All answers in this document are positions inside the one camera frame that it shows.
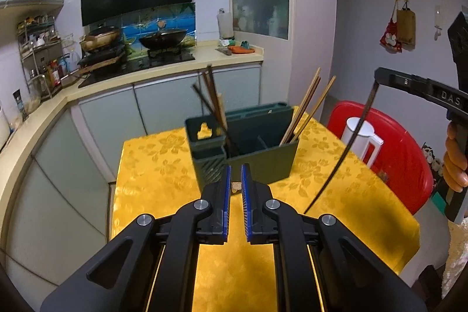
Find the tile backsplash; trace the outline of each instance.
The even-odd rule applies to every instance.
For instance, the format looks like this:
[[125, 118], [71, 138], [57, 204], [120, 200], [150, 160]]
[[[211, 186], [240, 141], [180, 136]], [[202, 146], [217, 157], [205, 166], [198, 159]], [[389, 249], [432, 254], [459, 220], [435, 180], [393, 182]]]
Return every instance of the tile backsplash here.
[[122, 41], [126, 45], [128, 60], [147, 55], [147, 49], [139, 38], [159, 30], [158, 21], [165, 21], [165, 28], [183, 28], [195, 38], [195, 3], [171, 4], [133, 11], [108, 18], [90, 25], [90, 31], [100, 25], [113, 25], [122, 29]]

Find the brown paper bag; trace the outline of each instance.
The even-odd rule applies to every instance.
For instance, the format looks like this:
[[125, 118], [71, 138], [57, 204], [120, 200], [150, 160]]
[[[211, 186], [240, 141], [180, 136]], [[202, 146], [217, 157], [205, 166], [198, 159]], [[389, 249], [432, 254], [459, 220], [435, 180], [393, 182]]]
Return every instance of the brown paper bag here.
[[416, 14], [405, 4], [396, 12], [397, 40], [403, 44], [416, 45]]

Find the beige countertop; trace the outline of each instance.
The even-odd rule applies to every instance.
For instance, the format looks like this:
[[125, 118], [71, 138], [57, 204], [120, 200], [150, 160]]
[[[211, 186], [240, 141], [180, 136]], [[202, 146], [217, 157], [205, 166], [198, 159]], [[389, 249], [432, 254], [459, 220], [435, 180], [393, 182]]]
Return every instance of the beige countertop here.
[[216, 45], [213, 42], [211, 44], [200, 43], [192, 49], [195, 56], [195, 60], [192, 61], [121, 75], [81, 89], [78, 89], [78, 85], [81, 83], [79, 81], [60, 91], [54, 98], [42, 103], [15, 132], [8, 145], [0, 153], [0, 232], [3, 231], [6, 209], [13, 188], [28, 156], [48, 125], [69, 102], [137, 82], [199, 70], [206, 68], [208, 64], [213, 67], [222, 67], [263, 61], [264, 51], [262, 48], [254, 47], [256, 52], [252, 54], [233, 54], [232, 56], [226, 56], [216, 51], [215, 48]]

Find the finger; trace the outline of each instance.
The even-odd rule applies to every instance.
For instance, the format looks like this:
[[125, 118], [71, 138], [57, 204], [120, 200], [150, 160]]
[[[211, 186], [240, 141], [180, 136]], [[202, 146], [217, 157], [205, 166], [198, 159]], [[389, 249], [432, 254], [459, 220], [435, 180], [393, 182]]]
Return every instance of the finger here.
[[458, 168], [466, 170], [468, 166], [467, 158], [458, 147], [457, 141], [447, 138], [447, 140], [445, 141], [445, 147], [447, 148], [447, 153], [450, 158], [450, 161], [453, 164], [455, 164]]
[[460, 187], [455, 180], [452, 179], [452, 177], [450, 176], [450, 174], [448, 173], [447, 171], [447, 167], [444, 167], [444, 179], [445, 179], [445, 182], [447, 183], [447, 185], [453, 189], [455, 192], [462, 192], [463, 188]]
[[447, 136], [450, 139], [455, 139], [457, 136], [457, 125], [453, 122], [450, 122], [447, 127]]
[[447, 153], [445, 153], [444, 155], [444, 165], [448, 173], [450, 174], [450, 177], [453, 180], [455, 180], [455, 182], [459, 186], [461, 187], [468, 186], [468, 175], [466, 174], [464, 170], [460, 169], [459, 167], [457, 167], [456, 165], [452, 163]]

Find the red chair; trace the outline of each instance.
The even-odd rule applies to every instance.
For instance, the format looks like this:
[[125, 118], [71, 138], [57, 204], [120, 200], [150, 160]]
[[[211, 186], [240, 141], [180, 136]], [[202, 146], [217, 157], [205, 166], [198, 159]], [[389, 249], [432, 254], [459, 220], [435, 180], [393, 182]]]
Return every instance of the red chair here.
[[[364, 105], [357, 102], [339, 102], [331, 112], [328, 130], [341, 139], [348, 118], [360, 117], [363, 110]], [[366, 120], [384, 141], [371, 169], [377, 174], [382, 170], [388, 175], [388, 187], [415, 214], [431, 196], [433, 186], [431, 169], [421, 148], [408, 131], [386, 114], [370, 109]]]

